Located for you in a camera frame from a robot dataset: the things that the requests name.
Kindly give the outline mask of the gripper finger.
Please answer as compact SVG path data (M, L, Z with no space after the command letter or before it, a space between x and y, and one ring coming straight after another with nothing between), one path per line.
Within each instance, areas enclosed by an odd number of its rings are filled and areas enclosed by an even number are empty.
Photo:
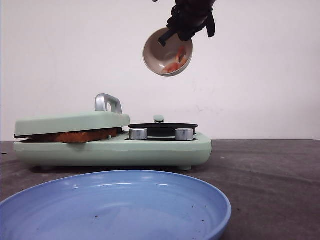
M172 29L167 30L164 34L162 34L158 38L158 42L165 47L167 44L167 40L169 40L173 35L175 34L175 31Z

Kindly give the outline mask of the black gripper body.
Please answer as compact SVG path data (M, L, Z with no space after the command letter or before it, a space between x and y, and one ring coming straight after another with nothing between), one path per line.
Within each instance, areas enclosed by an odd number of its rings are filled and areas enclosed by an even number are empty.
M175 31L183 42L191 40L204 28L207 36L211 38L216 32L213 16L214 3L213 0L176 0L166 27L168 30Z

